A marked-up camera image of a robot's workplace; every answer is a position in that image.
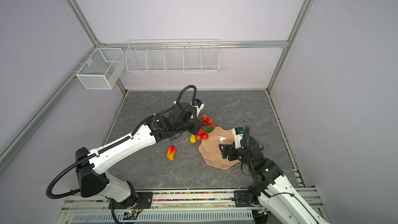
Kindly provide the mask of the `yellow fruit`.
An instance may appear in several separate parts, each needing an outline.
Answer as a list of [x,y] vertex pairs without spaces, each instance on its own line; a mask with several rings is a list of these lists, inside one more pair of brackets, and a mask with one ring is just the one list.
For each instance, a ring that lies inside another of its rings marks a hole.
[[196,139],[196,136],[195,136],[195,135],[192,135],[191,138],[190,138],[190,142],[191,142],[192,144],[195,144],[197,141],[198,141],[198,140]]

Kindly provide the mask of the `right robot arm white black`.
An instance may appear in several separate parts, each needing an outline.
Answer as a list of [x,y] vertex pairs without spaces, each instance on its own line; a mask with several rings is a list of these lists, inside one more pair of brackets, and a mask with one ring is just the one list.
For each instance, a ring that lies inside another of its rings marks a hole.
[[254,183],[248,187],[249,204],[262,206],[283,224],[327,224],[295,190],[282,169],[264,157],[260,143],[251,136],[250,127],[232,130],[234,142],[220,144],[224,159],[247,166]]

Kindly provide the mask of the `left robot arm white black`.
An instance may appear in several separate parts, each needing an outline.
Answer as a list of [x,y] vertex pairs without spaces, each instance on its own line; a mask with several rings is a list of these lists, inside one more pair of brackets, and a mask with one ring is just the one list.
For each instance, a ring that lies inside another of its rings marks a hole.
[[[197,135],[202,126],[198,115],[204,103],[196,98],[196,94],[196,86],[188,85],[179,92],[173,106],[146,117],[131,133],[99,148],[87,150],[83,147],[77,150],[75,163],[48,185],[47,198],[61,199],[74,194],[80,194],[83,198],[100,195],[111,201],[111,207],[116,204],[123,208],[135,207],[139,196],[132,183],[112,176],[108,170],[133,153],[163,140],[175,139],[184,132]],[[53,193],[56,183],[71,170],[76,172],[79,188],[62,194]]]

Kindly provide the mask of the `pink scalloped fruit bowl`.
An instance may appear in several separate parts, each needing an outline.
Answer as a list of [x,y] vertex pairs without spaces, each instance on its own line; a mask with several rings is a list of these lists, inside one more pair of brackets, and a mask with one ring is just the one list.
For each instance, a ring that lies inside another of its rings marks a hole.
[[199,151],[207,165],[227,170],[239,162],[238,160],[229,161],[228,159],[224,159],[219,148],[220,144],[230,145],[235,142],[234,132],[234,129],[224,130],[221,127],[215,127],[208,135],[208,140],[202,141]]

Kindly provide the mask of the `red yellow mango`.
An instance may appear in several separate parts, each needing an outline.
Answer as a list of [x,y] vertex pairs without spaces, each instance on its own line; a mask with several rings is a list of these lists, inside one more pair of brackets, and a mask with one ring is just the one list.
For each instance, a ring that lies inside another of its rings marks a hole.
[[168,160],[174,161],[175,154],[176,154],[176,147],[173,146],[173,145],[171,145],[171,146],[168,148],[167,154],[166,154]]

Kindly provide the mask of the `white mesh box basket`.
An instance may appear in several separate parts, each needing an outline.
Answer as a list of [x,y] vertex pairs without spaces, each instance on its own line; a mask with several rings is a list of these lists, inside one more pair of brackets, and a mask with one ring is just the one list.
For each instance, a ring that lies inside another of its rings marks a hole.
[[125,65],[121,48],[96,48],[76,76],[86,89],[112,90]]

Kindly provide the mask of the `red grape bunch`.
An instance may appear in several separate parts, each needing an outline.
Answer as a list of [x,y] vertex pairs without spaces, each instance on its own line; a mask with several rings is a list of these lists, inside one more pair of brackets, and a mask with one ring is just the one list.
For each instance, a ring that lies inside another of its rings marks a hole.
[[203,115],[201,117],[202,127],[194,136],[194,141],[207,141],[209,139],[209,134],[215,129],[215,124],[213,118]]

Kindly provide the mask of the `aluminium frame profile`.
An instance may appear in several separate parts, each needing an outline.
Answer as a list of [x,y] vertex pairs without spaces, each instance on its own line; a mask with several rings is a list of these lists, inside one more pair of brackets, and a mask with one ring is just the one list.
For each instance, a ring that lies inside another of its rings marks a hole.
[[[73,6],[75,0],[66,0],[66,5],[72,9],[74,17],[79,23],[83,23],[83,16],[78,16],[77,6]],[[282,71],[282,66],[288,57],[288,53],[298,37],[300,30],[307,18],[308,13],[314,0],[304,0],[300,13],[295,21],[292,32],[287,40],[282,41],[222,41],[219,43],[220,48],[283,48],[282,56],[277,63],[275,71],[271,77],[271,81],[267,86],[267,90],[275,86],[276,80]],[[44,101],[44,103],[36,110],[36,112],[25,122],[20,130],[11,138],[11,140],[1,150],[1,173],[7,169],[14,158],[18,155],[21,149],[26,145],[29,139],[46,120],[48,115],[54,110],[63,97],[69,92],[70,88],[77,80],[77,72],[72,71],[70,74],[58,85],[53,93]]]

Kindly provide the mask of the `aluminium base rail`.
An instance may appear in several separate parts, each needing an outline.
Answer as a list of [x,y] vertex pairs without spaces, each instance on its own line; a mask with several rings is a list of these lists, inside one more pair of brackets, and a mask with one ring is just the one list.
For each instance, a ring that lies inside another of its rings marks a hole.
[[[237,207],[260,207],[247,189],[193,189],[193,190],[138,190],[137,209],[234,209]],[[103,196],[82,198],[67,197],[61,211],[106,211],[110,201]]]

